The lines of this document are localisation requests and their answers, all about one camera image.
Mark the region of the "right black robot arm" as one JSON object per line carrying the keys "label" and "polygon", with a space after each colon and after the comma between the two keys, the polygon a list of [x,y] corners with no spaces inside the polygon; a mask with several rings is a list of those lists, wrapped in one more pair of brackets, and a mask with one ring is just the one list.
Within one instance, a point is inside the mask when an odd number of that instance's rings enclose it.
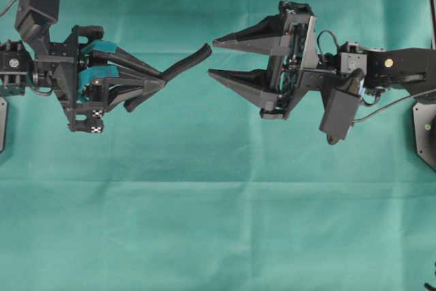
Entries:
{"label": "right black robot arm", "polygon": [[213,41],[213,46],[268,56],[265,69],[208,74],[260,109],[263,119],[287,119],[308,91],[326,99],[364,74],[364,93],[379,97],[389,88],[405,89],[424,103],[435,101],[435,50],[406,48],[385,51],[358,43],[336,44],[336,53],[324,53],[316,17],[306,3],[280,1],[279,12],[258,24]]}

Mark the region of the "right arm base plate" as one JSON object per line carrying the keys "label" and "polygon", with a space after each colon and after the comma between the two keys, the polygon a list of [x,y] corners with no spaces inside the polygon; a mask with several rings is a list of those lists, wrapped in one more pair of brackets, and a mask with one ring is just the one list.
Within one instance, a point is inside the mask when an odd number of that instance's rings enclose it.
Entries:
{"label": "right arm base plate", "polygon": [[428,97],[432,93],[435,93],[434,89],[415,96],[412,117],[416,154],[435,170],[435,99]]}

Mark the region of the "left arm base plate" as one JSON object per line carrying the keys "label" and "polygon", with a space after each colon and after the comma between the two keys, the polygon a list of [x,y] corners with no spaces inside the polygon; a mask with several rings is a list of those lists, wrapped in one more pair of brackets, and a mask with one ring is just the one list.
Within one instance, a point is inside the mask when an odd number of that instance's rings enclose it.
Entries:
{"label": "left arm base plate", "polygon": [[5,135],[7,125],[7,101],[0,97],[0,152],[5,148]]}

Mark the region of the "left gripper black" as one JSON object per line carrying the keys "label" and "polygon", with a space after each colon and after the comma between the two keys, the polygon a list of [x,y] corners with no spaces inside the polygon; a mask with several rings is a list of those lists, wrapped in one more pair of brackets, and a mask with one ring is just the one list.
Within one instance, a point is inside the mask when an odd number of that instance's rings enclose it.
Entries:
{"label": "left gripper black", "polygon": [[[48,55],[34,58],[21,41],[1,43],[1,97],[24,95],[25,89],[44,96],[54,93],[70,131],[103,132],[104,112],[121,102],[132,106],[166,84],[156,77],[160,71],[117,44],[101,40],[103,36],[101,26],[76,25],[64,42],[50,43]],[[81,44],[80,37],[90,43]],[[81,71],[82,55],[87,55],[89,63],[97,66]],[[108,62],[123,67],[105,65]],[[78,98],[86,105],[79,104]]]}

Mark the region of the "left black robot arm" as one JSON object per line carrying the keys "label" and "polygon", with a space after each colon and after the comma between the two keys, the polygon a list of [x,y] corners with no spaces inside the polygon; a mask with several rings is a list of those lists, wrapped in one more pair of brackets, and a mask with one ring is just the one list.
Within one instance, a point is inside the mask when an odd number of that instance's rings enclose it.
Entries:
{"label": "left black robot arm", "polygon": [[31,57],[22,42],[2,43],[1,96],[55,94],[71,131],[103,132],[107,112],[120,103],[132,111],[168,81],[103,35],[99,26],[75,26],[64,42],[49,43],[46,57]]}

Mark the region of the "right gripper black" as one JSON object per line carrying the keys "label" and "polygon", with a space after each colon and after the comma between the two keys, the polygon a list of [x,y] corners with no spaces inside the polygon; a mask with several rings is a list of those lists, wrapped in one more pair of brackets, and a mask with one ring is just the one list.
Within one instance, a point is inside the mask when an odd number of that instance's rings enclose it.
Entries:
{"label": "right gripper black", "polygon": [[280,1],[279,11],[258,24],[213,40],[213,46],[268,56],[265,69],[208,74],[261,109],[263,119],[287,119],[309,91],[321,94],[328,78],[344,78],[316,48],[316,17],[306,3]]}

